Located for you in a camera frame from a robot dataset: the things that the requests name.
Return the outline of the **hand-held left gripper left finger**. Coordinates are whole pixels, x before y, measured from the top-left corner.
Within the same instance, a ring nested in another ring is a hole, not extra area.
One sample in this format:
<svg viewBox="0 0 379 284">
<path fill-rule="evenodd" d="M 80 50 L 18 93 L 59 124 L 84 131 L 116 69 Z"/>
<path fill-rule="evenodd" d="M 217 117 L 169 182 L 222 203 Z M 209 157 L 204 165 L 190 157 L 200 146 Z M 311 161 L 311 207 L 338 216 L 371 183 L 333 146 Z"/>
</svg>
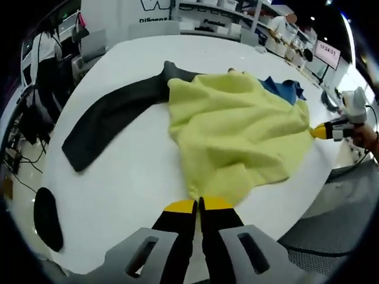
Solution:
<svg viewBox="0 0 379 284">
<path fill-rule="evenodd" d="M 111 283 L 182 283 L 192 255 L 197 201 L 169 204 L 151 228 L 140 228 L 105 255 Z"/>
</svg>

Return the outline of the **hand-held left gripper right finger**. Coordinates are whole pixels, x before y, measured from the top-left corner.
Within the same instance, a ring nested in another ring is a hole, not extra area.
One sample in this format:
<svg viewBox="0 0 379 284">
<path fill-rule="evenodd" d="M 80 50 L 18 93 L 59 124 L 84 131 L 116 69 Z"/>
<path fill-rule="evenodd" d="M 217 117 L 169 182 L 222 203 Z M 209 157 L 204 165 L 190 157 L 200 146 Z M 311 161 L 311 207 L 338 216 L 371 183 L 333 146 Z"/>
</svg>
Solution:
<svg viewBox="0 0 379 284">
<path fill-rule="evenodd" d="M 199 199 L 202 248 L 211 283 L 288 283 L 286 250 L 253 225 L 244 225 L 221 198 Z"/>
</svg>

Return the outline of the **person's right hand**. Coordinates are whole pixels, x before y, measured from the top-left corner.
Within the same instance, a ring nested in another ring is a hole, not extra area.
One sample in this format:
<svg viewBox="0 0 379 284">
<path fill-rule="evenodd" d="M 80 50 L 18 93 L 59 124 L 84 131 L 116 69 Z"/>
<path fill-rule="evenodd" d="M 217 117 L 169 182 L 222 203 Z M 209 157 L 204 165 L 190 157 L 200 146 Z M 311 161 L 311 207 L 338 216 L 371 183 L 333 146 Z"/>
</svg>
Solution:
<svg viewBox="0 0 379 284">
<path fill-rule="evenodd" d="M 376 132 L 367 124 L 362 124 L 354 128 L 352 136 L 353 143 L 368 151 L 373 151 L 377 144 Z"/>
</svg>

